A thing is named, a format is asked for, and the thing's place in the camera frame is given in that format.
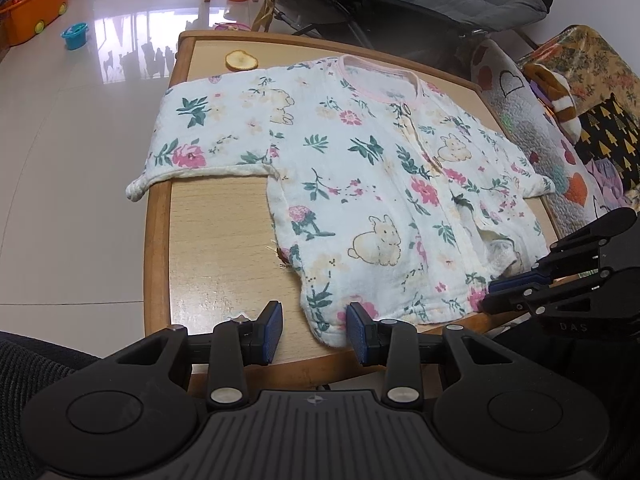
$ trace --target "stroller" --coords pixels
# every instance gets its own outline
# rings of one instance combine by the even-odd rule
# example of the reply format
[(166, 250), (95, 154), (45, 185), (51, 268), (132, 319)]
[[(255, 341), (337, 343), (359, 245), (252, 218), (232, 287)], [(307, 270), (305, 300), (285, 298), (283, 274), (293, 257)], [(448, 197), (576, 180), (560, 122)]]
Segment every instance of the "stroller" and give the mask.
[(275, 0), (274, 17), (307, 34), (394, 54), (465, 78), (487, 33), (546, 16), (541, 0)]

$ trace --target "blue toy cup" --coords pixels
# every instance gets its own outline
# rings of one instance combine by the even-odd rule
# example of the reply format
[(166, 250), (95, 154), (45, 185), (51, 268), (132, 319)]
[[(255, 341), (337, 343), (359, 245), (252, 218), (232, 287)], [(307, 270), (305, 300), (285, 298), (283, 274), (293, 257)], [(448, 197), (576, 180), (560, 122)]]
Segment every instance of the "blue toy cup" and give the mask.
[(66, 41), (66, 48), (68, 50), (75, 50), (86, 43), (87, 28), (88, 26), (86, 23), (76, 23), (60, 34), (60, 36)]

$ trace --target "wooden table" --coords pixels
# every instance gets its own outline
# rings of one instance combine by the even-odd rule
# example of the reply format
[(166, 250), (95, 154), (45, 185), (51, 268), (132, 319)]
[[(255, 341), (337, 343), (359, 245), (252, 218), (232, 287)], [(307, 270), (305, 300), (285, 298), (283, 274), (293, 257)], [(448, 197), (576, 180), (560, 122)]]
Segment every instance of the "wooden table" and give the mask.
[[(197, 30), (182, 33), (178, 47), (171, 85), (228, 72), (225, 55), (237, 48), (255, 56), (262, 68), (354, 54), (414, 70), (484, 126), (504, 130), (472, 83), (388, 54), (297, 36)], [(300, 281), (276, 256), (265, 192), (266, 177), (261, 176), (177, 179), (152, 186), (145, 233), (146, 334), (171, 323), (185, 325), (190, 333), (210, 332), (241, 312), (254, 319), (269, 300), (279, 300), (282, 338), (272, 365), (247, 368), (251, 388), (309, 388), (368, 373), (371, 368), (361, 367), (353, 351), (329, 348), (312, 336), (300, 308)], [(552, 243), (557, 238), (543, 202), (527, 201)], [(471, 314), (459, 323), (485, 332), (513, 317)], [(437, 332), (438, 326), (418, 329)], [(203, 377), (195, 374), (192, 387), (201, 388)]]

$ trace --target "orange toy basket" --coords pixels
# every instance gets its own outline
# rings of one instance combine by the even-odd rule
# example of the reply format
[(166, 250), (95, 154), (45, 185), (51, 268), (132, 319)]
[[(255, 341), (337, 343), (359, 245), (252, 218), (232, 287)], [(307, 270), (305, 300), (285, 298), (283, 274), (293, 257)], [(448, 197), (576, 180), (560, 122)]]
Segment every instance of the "orange toy basket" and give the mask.
[(0, 20), (9, 38), (9, 45), (15, 46), (29, 41), (40, 34), (58, 16), (66, 12), (68, 0), (20, 0), (15, 4), (8, 1), (0, 7)]

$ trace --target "dried orange slice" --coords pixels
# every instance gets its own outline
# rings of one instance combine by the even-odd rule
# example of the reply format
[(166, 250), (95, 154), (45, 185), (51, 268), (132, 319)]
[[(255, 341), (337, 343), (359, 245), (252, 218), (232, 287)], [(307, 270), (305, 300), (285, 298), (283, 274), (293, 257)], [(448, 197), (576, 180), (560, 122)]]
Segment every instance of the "dried orange slice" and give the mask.
[(240, 72), (258, 68), (258, 60), (244, 50), (234, 50), (225, 56), (225, 64), (229, 70)]

